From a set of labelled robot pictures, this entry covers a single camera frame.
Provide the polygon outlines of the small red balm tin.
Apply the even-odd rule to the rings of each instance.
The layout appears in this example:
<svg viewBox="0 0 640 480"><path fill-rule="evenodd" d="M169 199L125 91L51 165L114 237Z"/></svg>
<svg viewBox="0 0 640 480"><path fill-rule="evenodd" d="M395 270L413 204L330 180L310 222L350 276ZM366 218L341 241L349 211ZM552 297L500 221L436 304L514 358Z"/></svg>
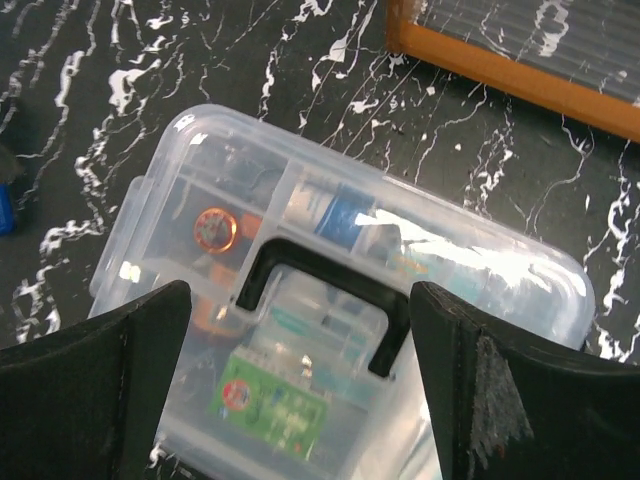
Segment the small red balm tin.
<svg viewBox="0 0 640 480"><path fill-rule="evenodd" d="M234 215L223 208L210 207L197 217L193 235L205 252L221 254L234 245L238 229L238 221Z"/></svg>

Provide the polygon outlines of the clear kit box lid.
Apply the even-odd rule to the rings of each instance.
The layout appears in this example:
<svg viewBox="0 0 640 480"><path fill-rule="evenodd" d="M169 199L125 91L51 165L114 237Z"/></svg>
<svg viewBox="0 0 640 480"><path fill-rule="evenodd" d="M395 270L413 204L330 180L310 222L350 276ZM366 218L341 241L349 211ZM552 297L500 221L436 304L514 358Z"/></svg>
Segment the clear kit box lid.
<svg viewBox="0 0 640 480"><path fill-rule="evenodd" d="M217 105L131 182L91 312L174 280L192 315L156 450L213 479L437 478L417 282L573 349L595 309L571 256Z"/></svg>

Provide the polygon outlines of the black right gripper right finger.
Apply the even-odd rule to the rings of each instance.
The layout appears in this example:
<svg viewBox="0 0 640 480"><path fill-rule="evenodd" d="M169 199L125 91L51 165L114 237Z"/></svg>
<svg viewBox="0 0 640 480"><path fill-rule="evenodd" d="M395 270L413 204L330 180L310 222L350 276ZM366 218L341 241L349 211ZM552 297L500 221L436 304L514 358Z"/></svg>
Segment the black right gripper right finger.
<svg viewBox="0 0 640 480"><path fill-rule="evenodd" d="M639 369L559 345L431 282L409 298L446 479L635 479Z"/></svg>

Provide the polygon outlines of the green wind oil box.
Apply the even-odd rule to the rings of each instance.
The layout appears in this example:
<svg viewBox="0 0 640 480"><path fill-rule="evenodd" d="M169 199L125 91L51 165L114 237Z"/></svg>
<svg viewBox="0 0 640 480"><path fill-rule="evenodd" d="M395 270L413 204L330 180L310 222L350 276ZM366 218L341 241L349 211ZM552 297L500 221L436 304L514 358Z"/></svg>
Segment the green wind oil box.
<svg viewBox="0 0 640 480"><path fill-rule="evenodd" d="M326 396L300 375L242 346L230 355L211 413L272 447L307 459L324 428Z"/></svg>

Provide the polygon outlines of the amber bottle orange cap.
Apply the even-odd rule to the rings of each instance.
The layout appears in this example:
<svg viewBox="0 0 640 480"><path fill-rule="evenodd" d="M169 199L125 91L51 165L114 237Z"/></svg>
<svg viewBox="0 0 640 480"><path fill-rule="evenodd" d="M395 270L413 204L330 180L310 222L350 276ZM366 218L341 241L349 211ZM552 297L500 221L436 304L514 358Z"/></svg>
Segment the amber bottle orange cap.
<svg viewBox="0 0 640 480"><path fill-rule="evenodd" d="M246 333L247 325L232 313L228 296L236 283L248 249L260 229L262 218L253 213L236 214L227 211L238 221L238 234L234 245L224 253L209 254L202 249L204 257L199 263L208 269L207 280L211 285L205 294L198 297L192 323L209 337L231 341Z"/></svg>

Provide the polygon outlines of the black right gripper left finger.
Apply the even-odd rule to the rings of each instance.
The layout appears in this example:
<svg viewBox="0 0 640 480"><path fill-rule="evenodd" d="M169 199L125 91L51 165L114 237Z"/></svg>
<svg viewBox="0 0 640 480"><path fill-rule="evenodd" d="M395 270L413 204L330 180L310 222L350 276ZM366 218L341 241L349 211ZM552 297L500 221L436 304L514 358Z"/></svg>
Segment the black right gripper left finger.
<svg viewBox="0 0 640 480"><path fill-rule="evenodd" d="M2 478L142 478L190 316L173 281L2 350Z"/></svg>

